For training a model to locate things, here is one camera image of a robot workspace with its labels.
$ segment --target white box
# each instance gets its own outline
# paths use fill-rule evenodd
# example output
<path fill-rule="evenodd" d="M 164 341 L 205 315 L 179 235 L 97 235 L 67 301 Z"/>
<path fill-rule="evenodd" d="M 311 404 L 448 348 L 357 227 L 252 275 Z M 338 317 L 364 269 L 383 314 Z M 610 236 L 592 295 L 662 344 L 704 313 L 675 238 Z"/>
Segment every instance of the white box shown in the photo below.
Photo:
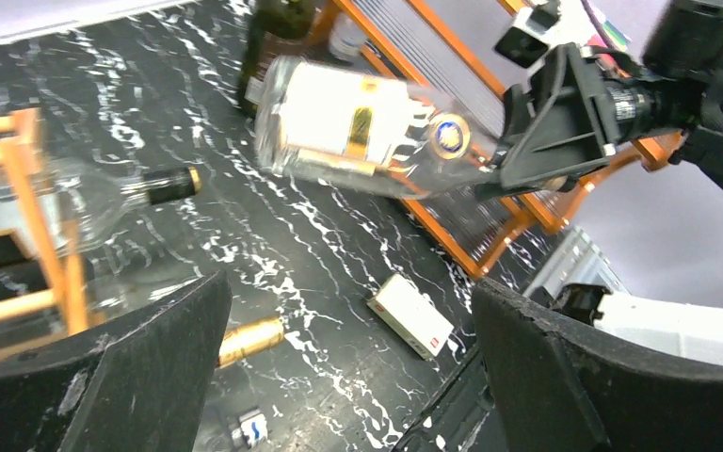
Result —
<path fill-rule="evenodd" d="M 384 283 L 367 306 L 424 360 L 436 358 L 453 332 L 453 324 L 398 273 Z"/>

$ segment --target bottle shoulder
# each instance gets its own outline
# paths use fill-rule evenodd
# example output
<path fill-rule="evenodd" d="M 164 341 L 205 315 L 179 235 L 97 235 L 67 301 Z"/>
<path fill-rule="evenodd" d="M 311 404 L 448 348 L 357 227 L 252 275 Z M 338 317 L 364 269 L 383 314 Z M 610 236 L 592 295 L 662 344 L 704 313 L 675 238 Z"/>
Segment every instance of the bottle shoulder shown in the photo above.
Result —
<path fill-rule="evenodd" d="M 305 38 L 312 29 L 316 5 L 313 0 L 270 0 L 260 2 L 250 28 L 261 28 L 278 38 Z"/>

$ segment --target black bottle cap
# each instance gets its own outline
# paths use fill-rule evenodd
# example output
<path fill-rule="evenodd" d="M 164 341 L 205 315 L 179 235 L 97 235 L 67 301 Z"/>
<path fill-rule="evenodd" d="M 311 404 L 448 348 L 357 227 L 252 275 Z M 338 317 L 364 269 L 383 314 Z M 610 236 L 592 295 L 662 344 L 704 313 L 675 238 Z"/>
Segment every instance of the black bottle cap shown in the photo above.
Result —
<path fill-rule="evenodd" d="M 201 177 L 194 167 L 146 172 L 142 180 L 148 185 L 151 205 L 182 200 L 201 191 Z"/>

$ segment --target black marble surface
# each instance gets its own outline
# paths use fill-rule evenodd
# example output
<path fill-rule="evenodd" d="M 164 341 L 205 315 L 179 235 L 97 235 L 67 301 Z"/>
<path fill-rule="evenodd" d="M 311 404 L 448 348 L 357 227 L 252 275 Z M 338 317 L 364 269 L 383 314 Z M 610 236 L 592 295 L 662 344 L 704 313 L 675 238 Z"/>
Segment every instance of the black marble surface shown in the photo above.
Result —
<path fill-rule="evenodd" d="M 284 318 L 286 343 L 216 372 L 196 450 L 231 450 L 227 419 L 253 406 L 259 450 L 385 449 L 474 341 L 472 283 L 398 202 L 257 170 L 233 99 L 249 12 L 204 0 L 0 46 L 0 115 L 41 107 L 49 153 L 115 175 L 200 169 L 198 197 L 130 214 L 90 257 L 141 299 L 224 267 L 233 325 Z M 523 285 L 550 247 L 526 234 L 491 274 Z M 365 306 L 395 272 L 456 326 L 433 362 Z"/>

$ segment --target glass bottle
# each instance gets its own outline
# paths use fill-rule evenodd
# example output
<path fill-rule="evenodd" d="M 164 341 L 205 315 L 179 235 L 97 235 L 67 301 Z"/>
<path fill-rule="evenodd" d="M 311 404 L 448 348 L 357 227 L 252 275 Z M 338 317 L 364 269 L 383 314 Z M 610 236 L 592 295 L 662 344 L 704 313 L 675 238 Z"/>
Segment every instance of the glass bottle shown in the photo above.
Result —
<path fill-rule="evenodd" d="M 249 117 L 256 115 L 265 73 L 273 60 L 305 50 L 315 13 L 314 0 L 256 1 L 236 92 L 240 108 Z"/>
<path fill-rule="evenodd" d="M 62 158 L 50 160 L 44 172 L 33 175 L 32 186 L 57 252 L 64 255 L 69 241 L 62 228 L 64 221 L 78 222 L 76 249 L 92 250 L 109 238 L 112 228 L 126 213 L 194 196 L 201 190 L 201 178 L 193 167 L 112 177 L 81 160 Z M 17 237 L 27 254 L 36 253 L 18 200 L 1 171 L 0 231 Z"/>
<path fill-rule="evenodd" d="M 332 56 L 343 62 L 353 62 L 366 43 L 367 34 L 353 19 L 345 13 L 336 18 L 329 36 L 329 52 Z"/>
<path fill-rule="evenodd" d="M 286 56 L 256 117 L 262 169 L 395 198 L 490 182 L 498 144 L 441 91 Z"/>

